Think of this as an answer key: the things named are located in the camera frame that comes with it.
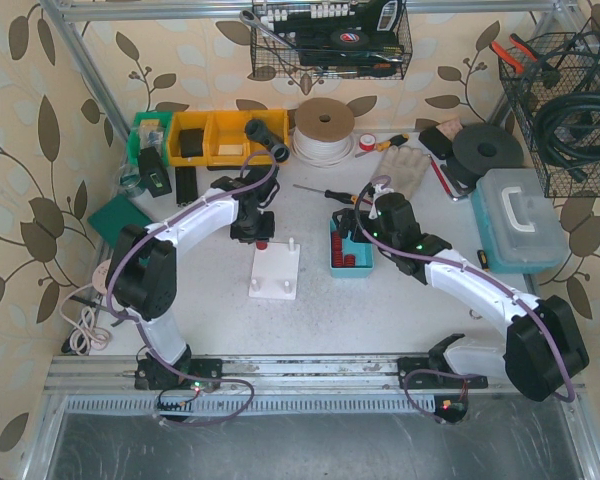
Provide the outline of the beige work glove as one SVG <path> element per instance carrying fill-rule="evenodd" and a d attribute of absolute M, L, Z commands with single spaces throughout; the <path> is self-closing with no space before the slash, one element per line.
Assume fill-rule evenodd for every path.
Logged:
<path fill-rule="evenodd" d="M 430 165 L 430 158 L 422 150 L 408 145 L 389 147 L 379 162 L 371 179 L 380 176 L 390 178 L 389 187 L 411 200 Z"/>

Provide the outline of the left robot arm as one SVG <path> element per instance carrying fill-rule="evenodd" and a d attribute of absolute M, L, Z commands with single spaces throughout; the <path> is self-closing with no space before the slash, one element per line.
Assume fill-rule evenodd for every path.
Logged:
<path fill-rule="evenodd" d="M 129 224 L 118 235 L 105 285 L 106 305 L 119 320 L 135 323 L 147 348 L 138 360 L 140 390 L 219 385 L 216 372 L 192 362 L 189 345 L 171 306 L 180 259 L 214 232 L 228 227 L 231 239 L 266 244 L 275 232 L 268 205 L 279 183 L 276 167 L 253 167 L 236 178 L 223 176 L 205 194 L 166 220 L 146 227 Z"/>

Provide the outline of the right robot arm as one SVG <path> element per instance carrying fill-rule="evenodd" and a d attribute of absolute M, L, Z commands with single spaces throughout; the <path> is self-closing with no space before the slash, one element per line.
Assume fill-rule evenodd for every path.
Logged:
<path fill-rule="evenodd" d="M 449 242 L 423 232 L 411 203 L 390 188 L 367 185 L 332 221 L 336 234 L 376 246 L 401 273 L 461 301 L 500 336 L 489 345 L 453 334 L 430 350 L 421 374 L 504 378 L 533 401 L 574 401 L 572 379 L 589 356 L 565 300 L 522 292 L 471 264 Z"/>

